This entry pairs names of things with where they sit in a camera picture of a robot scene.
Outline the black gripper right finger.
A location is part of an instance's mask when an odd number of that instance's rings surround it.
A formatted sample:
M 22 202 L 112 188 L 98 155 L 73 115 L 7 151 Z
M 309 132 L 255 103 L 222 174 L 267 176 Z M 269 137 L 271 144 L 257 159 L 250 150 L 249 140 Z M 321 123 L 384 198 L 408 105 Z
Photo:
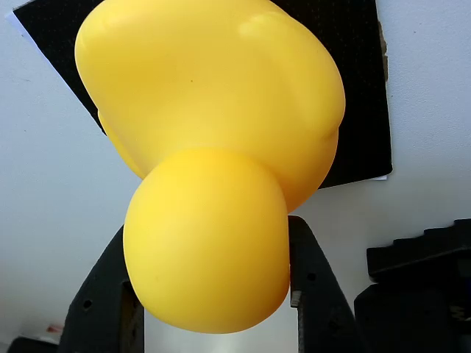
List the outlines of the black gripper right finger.
M 297 309 L 298 351 L 367 352 L 330 263 L 311 228 L 299 216 L 288 217 L 290 305 Z

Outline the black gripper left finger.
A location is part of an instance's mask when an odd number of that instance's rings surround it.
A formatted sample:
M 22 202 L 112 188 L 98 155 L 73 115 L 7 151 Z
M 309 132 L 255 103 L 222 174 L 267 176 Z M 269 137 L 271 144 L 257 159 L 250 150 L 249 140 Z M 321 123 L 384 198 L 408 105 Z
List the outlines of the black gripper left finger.
M 123 229 L 109 242 L 69 306 L 65 350 L 144 351 L 144 308 L 125 266 Z

